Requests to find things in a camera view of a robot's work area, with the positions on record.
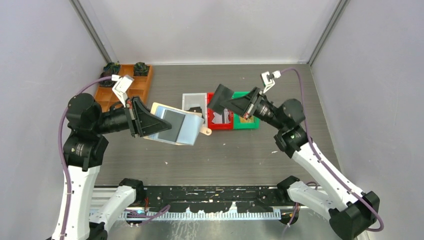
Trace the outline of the black card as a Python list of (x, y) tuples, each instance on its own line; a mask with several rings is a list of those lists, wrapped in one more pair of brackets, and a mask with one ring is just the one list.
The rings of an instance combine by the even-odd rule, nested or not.
[(223, 106), (223, 102), (231, 100), (234, 95), (234, 91), (230, 88), (219, 84), (215, 92), (213, 93), (212, 98), (207, 104), (207, 108), (214, 111), (215, 113), (222, 114), (226, 109)]

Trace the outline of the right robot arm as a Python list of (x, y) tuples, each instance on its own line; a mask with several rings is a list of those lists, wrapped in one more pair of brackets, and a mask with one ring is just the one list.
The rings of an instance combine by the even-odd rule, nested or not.
[(373, 231), (375, 223), (379, 224), (378, 231), (384, 229), (379, 215), (380, 198), (348, 180), (319, 150), (308, 133), (299, 100), (291, 98), (275, 106), (257, 87), (235, 98), (231, 89), (219, 85), (208, 108), (220, 114), (229, 110), (244, 119), (256, 117), (276, 128), (274, 140), (278, 149), (303, 167), (321, 187), (313, 189), (299, 178), (289, 176), (278, 184), (277, 198), (281, 204), (288, 206), (295, 202), (308, 207), (328, 220), (342, 240)]

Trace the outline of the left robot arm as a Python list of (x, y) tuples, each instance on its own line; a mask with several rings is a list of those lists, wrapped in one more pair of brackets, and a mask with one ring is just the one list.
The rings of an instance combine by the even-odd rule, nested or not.
[(58, 222), (53, 240), (105, 240), (115, 221), (130, 205), (147, 206), (149, 199), (141, 180), (123, 179), (114, 194), (92, 215), (90, 213), (95, 182), (109, 144), (106, 134), (129, 131), (133, 137), (147, 137), (171, 129), (139, 97), (126, 106), (104, 112), (88, 93), (79, 93), (68, 102), (62, 118), (68, 121), (70, 134), (59, 140), (58, 148), (64, 173), (64, 186)]

